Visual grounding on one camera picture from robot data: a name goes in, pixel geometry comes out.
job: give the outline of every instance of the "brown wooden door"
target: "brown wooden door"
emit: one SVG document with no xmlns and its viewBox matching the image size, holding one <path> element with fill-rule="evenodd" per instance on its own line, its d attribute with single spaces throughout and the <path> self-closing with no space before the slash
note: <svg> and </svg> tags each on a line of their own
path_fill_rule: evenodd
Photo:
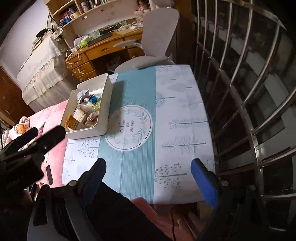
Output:
<svg viewBox="0 0 296 241">
<path fill-rule="evenodd" d="M 0 110 L 14 122 L 24 116 L 31 116 L 34 111 L 22 99 L 22 91 L 0 67 Z"/>
</svg>

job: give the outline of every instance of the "white plastic bin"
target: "white plastic bin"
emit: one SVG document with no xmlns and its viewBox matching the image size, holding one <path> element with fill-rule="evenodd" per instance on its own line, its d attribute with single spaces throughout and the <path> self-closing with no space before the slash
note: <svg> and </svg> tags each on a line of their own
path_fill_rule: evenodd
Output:
<svg viewBox="0 0 296 241">
<path fill-rule="evenodd" d="M 100 88 L 104 88 L 104 90 L 101 97 L 102 99 L 97 123 L 90 128 L 67 132 L 66 137 L 76 140 L 87 137 L 101 136 L 107 132 L 109 108 L 113 90 L 113 85 L 110 82 L 108 74 L 102 74 L 90 80 L 84 81 L 83 83 L 77 85 L 76 90 L 72 90 L 61 120 L 61 126 L 65 126 L 69 114 L 74 114 L 74 111 L 77 107 L 78 92 L 87 89 L 89 89 L 89 91 L 94 91 Z"/>
</svg>

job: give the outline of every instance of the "white wall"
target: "white wall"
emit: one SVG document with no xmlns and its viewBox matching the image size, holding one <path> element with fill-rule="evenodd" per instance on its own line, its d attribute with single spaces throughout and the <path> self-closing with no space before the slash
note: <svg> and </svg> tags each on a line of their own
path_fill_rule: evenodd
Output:
<svg viewBox="0 0 296 241">
<path fill-rule="evenodd" d="M 136 10 L 136 0 L 118 0 L 89 12 L 86 19 L 76 19 L 72 26 L 76 34 L 89 34 L 109 24 L 135 18 Z"/>
<path fill-rule="evenodd" d="M 0 47 L 0 65 L 17 83 L 17 74 L 32 52 L 36 34 L 46 28 L 48 10 L 42 0 L 37 0 L 15 22 Z"/>
</svg>

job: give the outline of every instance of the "desk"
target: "desk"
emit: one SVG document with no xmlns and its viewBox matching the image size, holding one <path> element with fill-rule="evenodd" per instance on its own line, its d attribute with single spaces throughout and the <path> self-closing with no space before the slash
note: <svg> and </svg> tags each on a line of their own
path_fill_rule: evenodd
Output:
<svg viewBox="0 0 296 241">
<path fill-rule="evenodd" d="M 124 49 L 127 50 L 130 58 L 145 55 L 142 49 L 135 46 L 113 47 L 114 44 L 125 40 L 135 39 L 140 41 L 142 39 L 142 32 L 143 28 L 126 34 L 113 32 L 111 37 L 106 38 L 89 47 L 84 47 L 83 49 L 78 50 L 78 52 L 72 54 L 71 59 L 68 60 L 68 62 L 71 64 L 66 63 L 66 65 L 69 69 L 71 69 L 73 75 L 77 77 L 80 82 L 89 80 L 99 74 L 103 74 L 99 73 L 99 71 L 94 67 L 92 60 Z M 80 66 L 80 72 L 83 72 L 84 74 L 79 73 L 78 65 Z"/>
<path fill-rule="evenodd" d="M 153 66 L 110 75 L 114 83 L 106 135 L 68 140 L 62 184 L 97 158 L 103 181 L 130 200 L 154 204 L 203 201 L 190 164 L 215 172 L 205 107 L 190 66 Z"/>
</svg>

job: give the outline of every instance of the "desk drawer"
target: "desk drawer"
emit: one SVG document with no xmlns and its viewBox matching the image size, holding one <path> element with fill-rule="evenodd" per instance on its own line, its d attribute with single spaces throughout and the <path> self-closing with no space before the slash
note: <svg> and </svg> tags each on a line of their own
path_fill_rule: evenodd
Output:
<svg viewBox="0 0 296 241">
<path fill-rule="evenodd" d="M 141 43 L 142 40 L 142 34 L 136 34 L 136 35 L 132 35 L 132 36 L 127 36 L 124 38 L 124 41 L 126 40 L 131 40 L 131 39 L 135 39 L 137 43 Z"/>
<path fill-rule="evenodd" d="M 132 49 L 128 49 L 128 54 L 130 56 L 130 58 L 135 58 L 135 57 L 139 57 L 139 56 L 144 56 L 145 53 L 141 48 L 132 48 Z"/>
<path fill-rule="evenodd" d="M 79 70 L 80 70 L 80 72 L 83 72 L 83 74 L 87 74 L 87 73 L 89 73 L 89 72 L 91 72 L 91 71 L 94 71 L 94 68 L 93 68 L 93 66 L 91 65 L 90 62 L 87 62 L 87 63 L 85 63 L 85 64 L 82 64 L 82 65 L 79 67 Z M 73 72 L 74 76 L 77 77 L 77 78 L 78 78 L 79 76 L 83 75 L 83 74 L 79 73 L 79 71 L 78 71 L 78 67 L 75 68 L 75 69 L 73 69 L 72 72 Z"/>
<path fill-rule="evenodd" d="M 95 58 L 99 58 L 101 56 L 120 51 L 122 49 L 125 49 L 126 47 L 113 47 L 114 44 L 120 43 L 123 41 L 123 38 L 112 40 L 110 42 L 101 44 L 97 47 L 94 47 L 88 51 L 85 52 L 86 56 L 89 60 L 93 60 Z"/>
<path fill-rule="evenodd" d="M 91 78 L 96 77 L 96 76 L 97 76 L 96 72 L 95 71 L 92 71 L 92 72 L 89 72 L 87 74 L 81 75 L 79 77 L 79 81 L 80 82 L 83 82 L 83 81 L 86 81 L 86 80 L 90 80 Z"/>
<path fill-rule="evenodd" d="M 88 60 L 87 56 L 84 53 L 81 53 L 81 54 L 79 54 L 79 60 L 78 60 L 78 55 L 77 55 L 74 58 L 67 61 L 71 64 L 66 63 L 66 65 L 67 65 L 68 69 L 75 69 L 76 67 L 78 67 L 78 64 L 82 65 L 88 61 L 89 60 Z"/>
</svg>

